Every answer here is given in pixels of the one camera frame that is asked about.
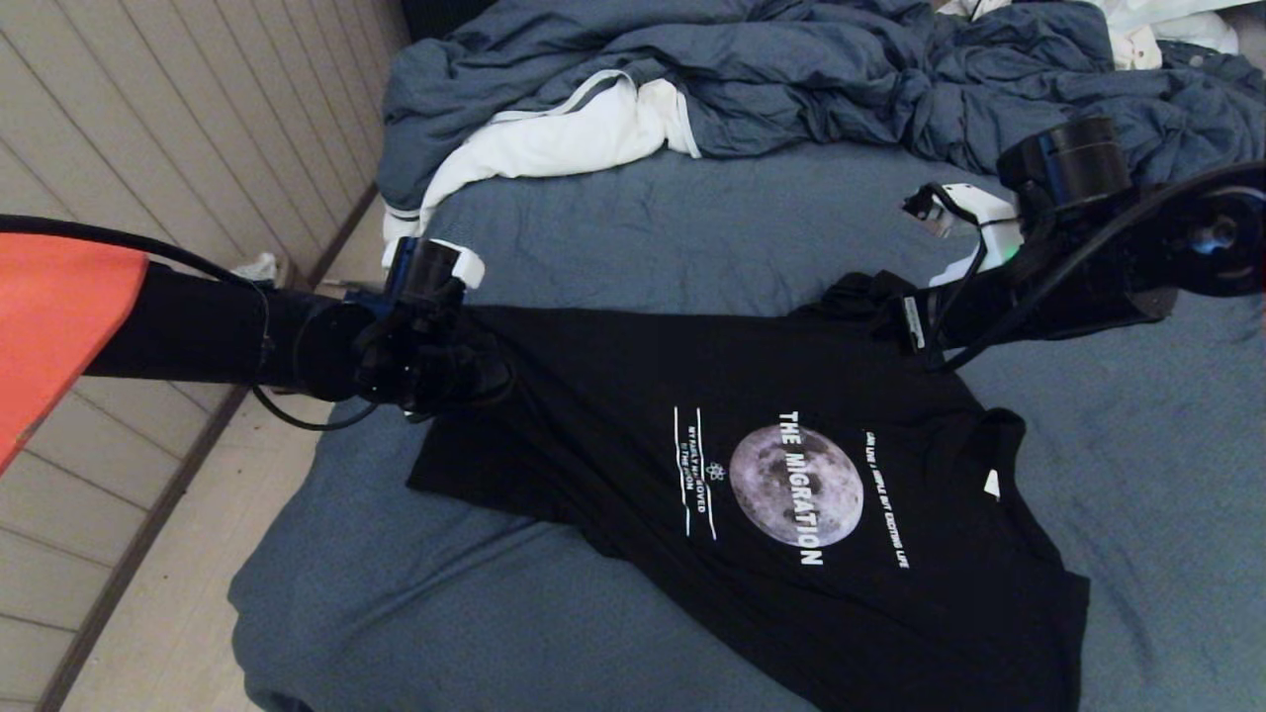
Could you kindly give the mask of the black headboard panel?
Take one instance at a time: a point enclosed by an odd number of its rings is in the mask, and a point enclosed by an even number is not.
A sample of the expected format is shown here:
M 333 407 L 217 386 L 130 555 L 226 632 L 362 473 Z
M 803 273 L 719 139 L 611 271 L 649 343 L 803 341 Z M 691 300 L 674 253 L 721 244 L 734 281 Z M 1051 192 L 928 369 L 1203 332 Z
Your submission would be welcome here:
M 411 44 L 444 38 L 492 8 L 498 0 L 398 0 Z

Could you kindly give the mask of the white blanket grey stripe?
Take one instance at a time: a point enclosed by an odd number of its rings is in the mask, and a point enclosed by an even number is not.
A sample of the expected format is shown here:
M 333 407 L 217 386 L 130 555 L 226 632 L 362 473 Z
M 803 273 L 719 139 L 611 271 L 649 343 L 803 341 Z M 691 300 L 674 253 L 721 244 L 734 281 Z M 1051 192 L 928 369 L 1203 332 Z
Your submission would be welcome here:
M 638 84 L 603 68 L 565 103 L 541 111 L 498 113 L 441 162 L 417 209 L 387 208 L 384 262 L 399 239 L 419 237 L 439 204 L 487 179 L 549 179 L 628 165 L 657 149 L 701 157 L 686 95 L 668 79 Z

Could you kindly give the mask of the blue bed sheet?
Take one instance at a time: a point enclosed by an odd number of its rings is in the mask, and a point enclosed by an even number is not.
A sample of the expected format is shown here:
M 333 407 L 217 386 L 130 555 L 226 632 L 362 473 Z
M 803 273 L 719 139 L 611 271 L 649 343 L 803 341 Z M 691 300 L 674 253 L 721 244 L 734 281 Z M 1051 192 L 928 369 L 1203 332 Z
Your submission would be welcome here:
M 968 253 L 901 212 L 998 185 L 904 149 L 756 160 L 663 149 L 490 180 L 430 229 L 489 274 L 475 302 L 777 315 L 846 272 L 923 284 Z M 1266 712 L 1266 312 L 1184 294 L 1157 324 L 989 350 L 962 370 L 1025 419 L 1017 481 L 1091 582 L 1080 712 Z M 322 437 L 227 598 L 267 712 L 817 712 L 573 530 L 406 490 L 396 410 Z

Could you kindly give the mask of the black moon print T-shirt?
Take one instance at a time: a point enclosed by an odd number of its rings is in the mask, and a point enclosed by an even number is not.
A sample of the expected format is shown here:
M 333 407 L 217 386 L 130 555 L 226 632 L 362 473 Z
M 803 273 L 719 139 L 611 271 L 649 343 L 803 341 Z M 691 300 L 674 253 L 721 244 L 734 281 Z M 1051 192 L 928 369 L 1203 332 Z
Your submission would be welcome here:
M 1090 584 L 1018 492 L 1025 421 L 874 338 L 896 285 L 471 308 L 514 388 L 438 416 L 408 486 L 579 528 L 823 712 L 1079 712 Z

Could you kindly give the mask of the crumpled blue duvet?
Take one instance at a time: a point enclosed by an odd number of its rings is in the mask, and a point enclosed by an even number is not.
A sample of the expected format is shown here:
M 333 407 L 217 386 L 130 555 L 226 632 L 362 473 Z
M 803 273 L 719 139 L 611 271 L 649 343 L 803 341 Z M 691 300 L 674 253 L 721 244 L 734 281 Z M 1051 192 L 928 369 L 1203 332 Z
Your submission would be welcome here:
M 551 109 L 603 68 L 679 87 L 684 149 L 708 158 L 863 141 L 993 174 L 1027 136 L 1105 117 L 1138 182 L 1266 160 L 1258 68 L 1184 44 L 1158 68 L 1117 68 L 1087 3 L 967 20 L 927 0 L 498 0 L 395 54 L 377 170 L 386 203 L 417 212 L 479 127 Z

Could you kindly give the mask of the right motor cylinder white bracket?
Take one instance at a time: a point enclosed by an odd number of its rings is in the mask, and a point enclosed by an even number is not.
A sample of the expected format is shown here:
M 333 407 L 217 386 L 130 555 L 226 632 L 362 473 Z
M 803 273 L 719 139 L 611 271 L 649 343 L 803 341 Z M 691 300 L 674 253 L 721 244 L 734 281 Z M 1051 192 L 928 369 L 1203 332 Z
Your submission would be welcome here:
M 1027 136 L 999 156 L 996 175 L 1009 199 L 967 182 L 931 185 L 933 207 L 975 226 L 980 238 L 932 288 L 967 277 L 974 265 L 1009 284 L 1031 279 L 1075 242 L 1076 222 L 1136 186 L 1117 125 L 1103 117 Z

